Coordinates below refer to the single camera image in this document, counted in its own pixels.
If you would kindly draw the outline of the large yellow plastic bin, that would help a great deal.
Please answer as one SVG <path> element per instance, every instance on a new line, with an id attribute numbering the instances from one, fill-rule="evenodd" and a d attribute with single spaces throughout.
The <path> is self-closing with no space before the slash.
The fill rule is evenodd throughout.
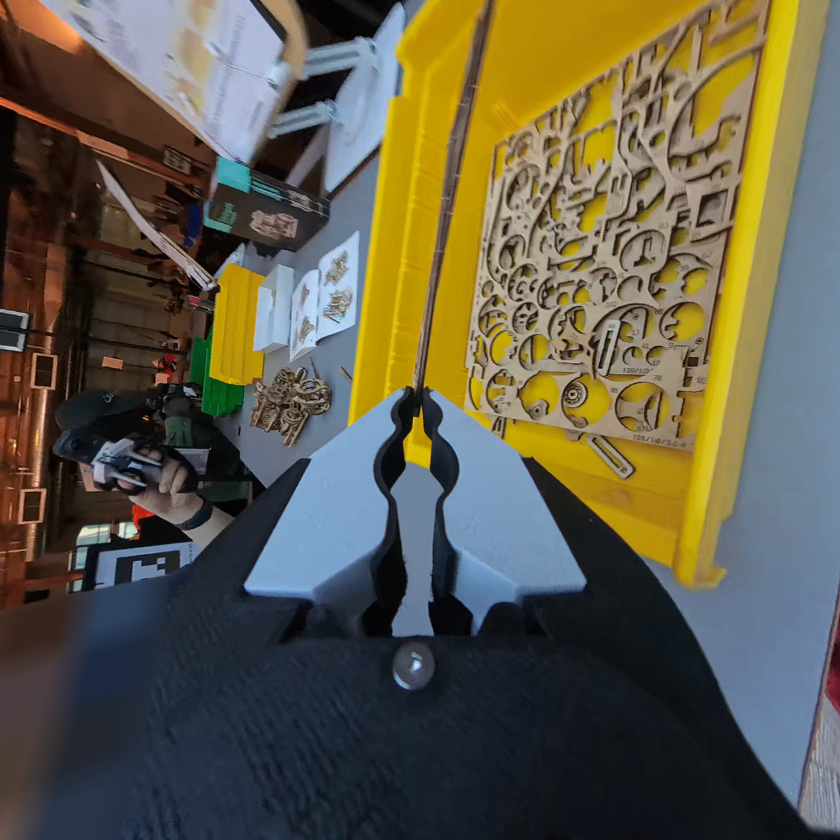
<path id="1" fill-rule="evenodd" d="M 712 322 L 707 388 L 689 453 L 609 437 L 635 466 L 619 479 L 557 427 L 465 408 L 469 320 L 496 146 L 715 2 L 495 2 L 429 344 L 426 383 L 501 430 L 633 549 L 693 589 L 718 585 L 722 523 L 737 496 L 765 334 L 831 2 L 770 2 L 742 181 Z"/>

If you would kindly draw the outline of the tan book stand, white arms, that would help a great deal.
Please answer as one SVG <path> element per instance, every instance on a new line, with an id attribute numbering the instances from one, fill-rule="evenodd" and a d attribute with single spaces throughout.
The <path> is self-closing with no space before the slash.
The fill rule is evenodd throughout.
<path id="1" fill-rule="evenodd" d="M 315 130 L 287 176 L 289 185 L 301 186 L 322 163 L 321 194 L 330 196 L 379 150 L 402 73 L 396 48 L 405 25 L 405 8 L 396 2 L 372 37 L 308 49 L 301 81 L 343 71 L 349 75 L 334 97 L 304 107 L 285 107 L 269 123 L 269 140 Z"/>

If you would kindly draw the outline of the assembled wooden gear model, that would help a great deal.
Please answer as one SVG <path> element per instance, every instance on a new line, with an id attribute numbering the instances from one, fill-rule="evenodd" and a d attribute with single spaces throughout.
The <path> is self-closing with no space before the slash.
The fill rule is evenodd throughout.
<path id="1" fill-rule="evenodd" d="M 325 414 L 332 405 L 329 385 L 306 368 L 281 369 L 271 383 L 256 380 L 255 405 L 250 411 L 251 427 L 277 432 L 285 447 L 295 446 L 309 419 Z"/>

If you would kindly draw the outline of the open manual with black cover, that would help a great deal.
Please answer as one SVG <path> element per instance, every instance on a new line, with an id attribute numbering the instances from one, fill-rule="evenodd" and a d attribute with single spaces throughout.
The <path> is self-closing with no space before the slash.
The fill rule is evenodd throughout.
<path id="1" fill-rule="evenodd" d="M 216 154 L 255 158 L 291 78 L 289 27 L 268 2 L 43 5 Z"/>

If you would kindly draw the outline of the slotted wooden strip part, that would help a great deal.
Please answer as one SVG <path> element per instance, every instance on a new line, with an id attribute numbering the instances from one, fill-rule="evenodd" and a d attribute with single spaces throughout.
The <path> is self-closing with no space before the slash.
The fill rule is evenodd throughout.
<path id="1" fill-rule="evenodd" d="M 626 480 L 634 474 L 635 466 L 609 438 L 598 434 L 587 434 L 585 442 L 619 479 Z"/>

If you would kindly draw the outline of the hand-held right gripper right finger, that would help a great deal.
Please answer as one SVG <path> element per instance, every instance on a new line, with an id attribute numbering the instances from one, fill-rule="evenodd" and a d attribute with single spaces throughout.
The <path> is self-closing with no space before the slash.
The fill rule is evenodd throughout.
<path id="1" fill-rule="evenodd" d="M 476 635 L 494 607 L 583 592 L 586 579 L 520 454 L 438 392 L 423 390 L 440 485 L 428 604 L 436 635 Z"/>

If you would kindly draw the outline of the stack of yellow bins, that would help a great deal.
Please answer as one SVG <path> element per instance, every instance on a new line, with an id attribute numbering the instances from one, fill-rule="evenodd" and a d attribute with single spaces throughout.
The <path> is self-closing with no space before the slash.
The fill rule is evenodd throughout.
<path id="1" fill-rule="evenodd" d="M 262 377 L 265 355 L 254 349 L 259 289 L 264 277 L 227 266 L 219 279 L 213 315 L 209 374 L 229 385 L 250 385 Z"/>

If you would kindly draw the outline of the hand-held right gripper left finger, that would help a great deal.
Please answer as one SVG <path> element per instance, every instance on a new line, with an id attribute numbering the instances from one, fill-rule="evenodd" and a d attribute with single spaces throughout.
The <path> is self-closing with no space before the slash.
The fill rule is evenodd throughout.
<path id="1" fill-rule="evenodd" d="M 306 602 L 351 634 L 391 636 L 407 573 L 392 489 L 414 421 L 406 387 L 306 464 L 246 582 L 249 595 Z"/>

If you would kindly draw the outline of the green plastic bin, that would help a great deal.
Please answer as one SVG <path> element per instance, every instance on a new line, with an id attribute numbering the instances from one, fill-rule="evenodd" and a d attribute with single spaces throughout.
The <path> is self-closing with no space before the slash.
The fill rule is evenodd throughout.
<path id="1" fill-rule="evenodd" d="M 245 388 L 214 379 L 210 373 L 211 339 L 195 339 L 190 356 L 188 382 L 201 386 L 202 410 L 211 417 L 226 417 L 241 408 Z"/>

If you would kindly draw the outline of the open instruction booklet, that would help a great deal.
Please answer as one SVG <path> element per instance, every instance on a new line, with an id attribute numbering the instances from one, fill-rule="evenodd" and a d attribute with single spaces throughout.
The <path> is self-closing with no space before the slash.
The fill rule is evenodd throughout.
<path id="1" fill-rule="evenodd" d="M 356 323 L 360 294 L 360 233 L 322 256 L 291 299 L 289 359 L 297 361 L 318 342 Z"/>

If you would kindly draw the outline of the white cardboard box lid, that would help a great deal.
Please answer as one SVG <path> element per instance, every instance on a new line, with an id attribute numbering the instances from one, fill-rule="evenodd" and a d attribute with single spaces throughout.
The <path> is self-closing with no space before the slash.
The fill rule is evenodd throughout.
<path id="1" fill-rule="evenodd" d="M 266 354 L 290 345 L 294 283 L 293 268 L 276 266 L 259 285 L 254 351 Z"/>

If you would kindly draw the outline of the thin plywood parts sheet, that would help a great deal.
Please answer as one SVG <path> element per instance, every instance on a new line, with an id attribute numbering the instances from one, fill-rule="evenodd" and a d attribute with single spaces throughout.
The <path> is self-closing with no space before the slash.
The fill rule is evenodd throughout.
<path id="1" fill-rule="evenodd" d="M 427 283 L 427 293 L 423 317 L 418 335 L 416 359 L 413 371 L 413 415 L 419 417 L 422 412 L 423 392 L 425 387 L 429 344 L 432 338 L 434 311 L 438 297 L 440 278 L 443 271 L 452 217 L 455 211 L 460 174 L 466 153 L 469 126 L 475 107 L 480 74 L 487 48 L 494 1 L 484 2 L 471 39 L 469 56 L 463 84 L 458 98 L 455 118 L 450 130 L 446 149 L 444 180 L 441 201 L 437 217 L 437 229 L 434 243 L 432 265 Z"/>

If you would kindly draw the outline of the white poster on easel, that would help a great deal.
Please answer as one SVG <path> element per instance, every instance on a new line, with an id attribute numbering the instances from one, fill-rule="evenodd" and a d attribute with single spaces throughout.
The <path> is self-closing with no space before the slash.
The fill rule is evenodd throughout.
<path id="1" fill-rule="evenodd" d="M 186 253 L 184 248 L 175 243 L 175 241 L 167 234 L 162 233 L 154 227 L 148 219 L 146 219 L 140 210 L 133 204 L 130 196 L 125 192 L 117 177 L 111 173 L 110 169 L 101 162 L 99 158 L 96 159 L 96 166 L 99 170 L 104 185 L 108 188 L 111 195 L 117 199 L 122 209 L 133 221 L 139 231 L 150 240 L 150 242 L 160 250 L 160 252 L 168 259 L 173 261 L 191 280 L 194 281 L 202 290 L 210 291 L 217 287 L 217 281 L 214 276 L 209 274 L 199 263 L 190 255 Z"/>

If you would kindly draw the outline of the punched-out wooden parts sheet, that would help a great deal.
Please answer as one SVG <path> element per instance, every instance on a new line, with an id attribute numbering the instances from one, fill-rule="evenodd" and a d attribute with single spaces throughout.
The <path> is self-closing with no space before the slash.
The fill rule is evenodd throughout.
<path id="1" fill-rule="evenodd" d="M 496 146 L 467 410 L 692 451 L 769 16 L 709 3 Z"/>

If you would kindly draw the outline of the black model kit box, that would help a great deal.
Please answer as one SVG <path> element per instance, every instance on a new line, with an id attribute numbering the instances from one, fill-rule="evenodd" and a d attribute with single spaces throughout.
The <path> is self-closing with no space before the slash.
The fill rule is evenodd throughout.
<path id="1" fill-rule="evenodd" d="M 296 252 L 329 221 L 331 202 L 223 156 L 203 206 L 206 228 Z"/>

